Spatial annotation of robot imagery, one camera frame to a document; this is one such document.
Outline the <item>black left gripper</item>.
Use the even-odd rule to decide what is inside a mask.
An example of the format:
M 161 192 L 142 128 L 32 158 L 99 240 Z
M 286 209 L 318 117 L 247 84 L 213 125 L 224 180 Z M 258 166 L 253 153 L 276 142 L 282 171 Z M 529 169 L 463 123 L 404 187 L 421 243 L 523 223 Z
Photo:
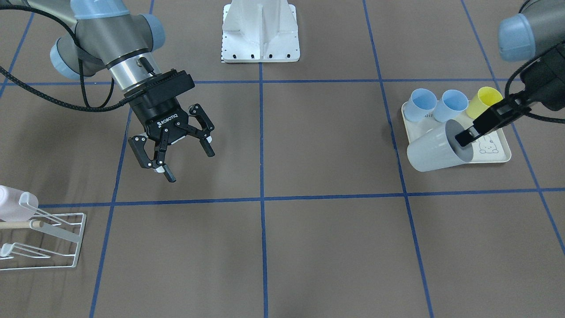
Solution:
M 466 147 L 531 111 L 530 104 L 539 102 L 552 111 L 565 104 L 565 49 L 559 44 L 520 73 L 524 89 L 520 95 L 510 95 L 497 103 L 484 103 L 475 98 L 469 102 L 466 115 L 472 125 L 455 135 L 461 147 Z

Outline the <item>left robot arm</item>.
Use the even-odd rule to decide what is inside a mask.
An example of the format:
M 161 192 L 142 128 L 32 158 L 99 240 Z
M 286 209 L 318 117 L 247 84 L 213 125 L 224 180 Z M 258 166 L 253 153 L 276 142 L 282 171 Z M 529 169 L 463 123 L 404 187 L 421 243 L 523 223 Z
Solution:
M 507 80 L 503 99 L 480 114 L 472 125 L 455 135 L 466 147 L 484 135 L 526 116 L 563 124 L 557 117 L 531 112 L 540 103 L 560 111 L 565 103 L 565 4 L 562 0 L 527 0 L 519 12 L 504 19 L 498 29 L 498 47 L 505 61 L 523 61 Z

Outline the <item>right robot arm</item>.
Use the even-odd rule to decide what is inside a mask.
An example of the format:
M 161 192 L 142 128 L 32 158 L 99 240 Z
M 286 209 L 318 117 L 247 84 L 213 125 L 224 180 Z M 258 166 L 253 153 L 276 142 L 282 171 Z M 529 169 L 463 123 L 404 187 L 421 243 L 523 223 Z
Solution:
M 164 174 L 169 182 L 176 179 L 166 163 L 167 148 L 184 137 L 195 137 L 208 157 L 215 155 L 215 126 L 202 106 L 196 103 L 184 110 L 177 100 L 195 87 L 191 75 L 174 69 L 163 72 L 153 56 L 166 38 L 158 18 L 133 15 L 121 0 L 3 0 L 1 9 L 35 13 L 65 29 L 51 48 L 50 59 L 60 74 L 79 81 L 83 106 L 48 96 L 2 68 L 9 81 L 71 110 L 101 113 L 128 104 L 144 129 L 128 139 L 140 167 Z M 124 94 L 113 106 L 107 101 L 91 106 L 87 101 L 85 79 L 101 70 L 110 72 L 111 89 L 118 85 Z

